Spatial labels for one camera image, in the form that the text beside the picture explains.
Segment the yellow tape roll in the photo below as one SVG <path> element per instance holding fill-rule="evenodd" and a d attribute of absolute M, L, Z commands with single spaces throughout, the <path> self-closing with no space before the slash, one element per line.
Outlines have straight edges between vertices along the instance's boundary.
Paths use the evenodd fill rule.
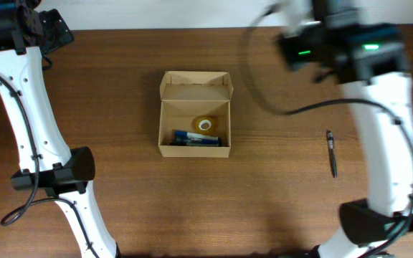
<path fill-rule="evenodd" d="M 194 132 L 201 135 L 214 136 L 217 132 L 217 117 L 199 116 L 193 119 Z"/>

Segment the brown cardboard box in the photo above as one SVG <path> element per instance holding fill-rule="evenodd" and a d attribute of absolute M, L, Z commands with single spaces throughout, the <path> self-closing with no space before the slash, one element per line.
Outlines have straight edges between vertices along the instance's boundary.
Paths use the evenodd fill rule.
<path fill-rule="evenodd" d="M 228 72 L 167 71 L 160 84 L 158 147 L 164 158 L 227 158 L 232 147 L 233 85 Z M 221 147 L 172 146 L 174 131 L 195 133 L 193 119 L 217 117 Z"/>

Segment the blue ballpoint pen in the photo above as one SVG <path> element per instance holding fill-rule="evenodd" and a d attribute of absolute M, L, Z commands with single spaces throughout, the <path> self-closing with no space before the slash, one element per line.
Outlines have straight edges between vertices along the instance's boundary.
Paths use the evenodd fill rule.
<path fill-rule="evenodd" d="M 213 145 L 216 147 L 221 147 L 221 140 L 207 140 L 207 139 L 185 139 L 185 143 L 189 144 L 199 144 L 199 145 Z"/>

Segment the white marker blue cap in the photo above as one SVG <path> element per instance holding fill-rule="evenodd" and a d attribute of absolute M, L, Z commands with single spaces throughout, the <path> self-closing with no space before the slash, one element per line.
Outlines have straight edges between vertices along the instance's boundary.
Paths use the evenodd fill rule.
<path fill-rule="evenodd" d="M 185 138 L 196 138 L 196 139 L 203 139 L 203 140 L 215 140 L 218 141 L 218 137 L 209 136 L 209 135 L 202 135 L 198 133 L 190 133 L 182 130 L 175 130 L 174 135 L 176 137 L 185 137 Z"/>

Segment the white marker black cap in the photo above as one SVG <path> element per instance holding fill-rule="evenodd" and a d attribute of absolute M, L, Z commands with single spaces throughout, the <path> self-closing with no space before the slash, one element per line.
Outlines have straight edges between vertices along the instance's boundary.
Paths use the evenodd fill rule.
<path fill-rule="evenodd" d="M 175 139 L 173 140 L 173 142 L 177 142 L 177 143 L 189 143 L 192 142 L 193 139 L 191 138 L 185 138 L 185 137 L 175 137 Z"/>

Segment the black permanent marker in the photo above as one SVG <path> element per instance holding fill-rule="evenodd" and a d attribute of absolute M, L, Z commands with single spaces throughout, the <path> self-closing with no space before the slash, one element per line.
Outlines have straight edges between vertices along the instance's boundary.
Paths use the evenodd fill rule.
<path fill-rule="evenodd" d="M 221 147 L 218 143 L 170 143 L 172 146 L 188 146 L 188 147 Z"/>

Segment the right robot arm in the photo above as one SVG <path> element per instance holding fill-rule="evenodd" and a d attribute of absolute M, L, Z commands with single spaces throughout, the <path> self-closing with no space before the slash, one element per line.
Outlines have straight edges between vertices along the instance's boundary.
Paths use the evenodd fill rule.
<path fill-rule="evenodd" d="M 280 1 L 288 65 L 329 70 L 351 107 L 369 170 L 368 195 L 340 206 L 341 225 L 312 257 L 376 257 L 413 232 L 412 75 L 399 27 L 366 24 L 352 1 Z"/>

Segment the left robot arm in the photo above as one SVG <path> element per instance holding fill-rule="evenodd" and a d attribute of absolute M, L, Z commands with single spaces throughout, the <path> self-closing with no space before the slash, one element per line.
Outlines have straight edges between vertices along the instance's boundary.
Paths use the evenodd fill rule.
<path fill-rule="evenodd" d="M 30 192 L 2 226 L 19 220 L 31 206 L 58 205 L 83 257 L 119 257 L 94 194 L 95 161 L 88 147 L 70 148 L 57 126 L 44 83 L 49 54 L 71 43 L 70 28 L 56 9 L 40 11 L 38 1 L 0 0 L 0 96 L 19 152 L 12 186 Z"/>

